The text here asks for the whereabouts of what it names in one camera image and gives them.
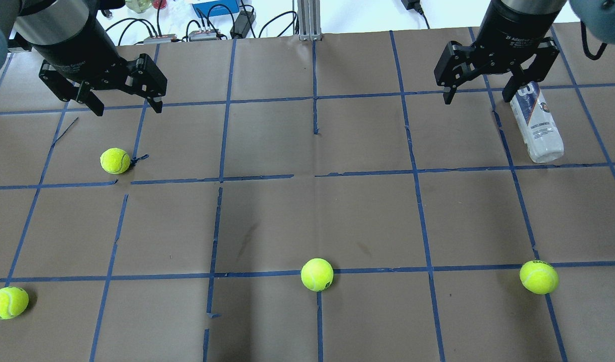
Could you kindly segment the robot arm near tube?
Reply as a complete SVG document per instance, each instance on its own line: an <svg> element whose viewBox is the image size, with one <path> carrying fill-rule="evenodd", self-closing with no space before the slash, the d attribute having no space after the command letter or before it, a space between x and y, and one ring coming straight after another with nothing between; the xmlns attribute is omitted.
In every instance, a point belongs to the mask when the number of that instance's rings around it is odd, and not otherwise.
<svg viewBox="0 0 615 362"><path fill-rule="evenodd" d="M602 44L597 54L586 50L589 59L601 57L608 44L615 44L615 1L570 1L581 22L581 38L591 33ZM491 1L475 41L464 46L446 44L434 77L443 88L449 105L458 87L482 75L510 73L502 97L510 102L519 89L543 81L558 57L554 39L547 35L564 1Z"/></svg>

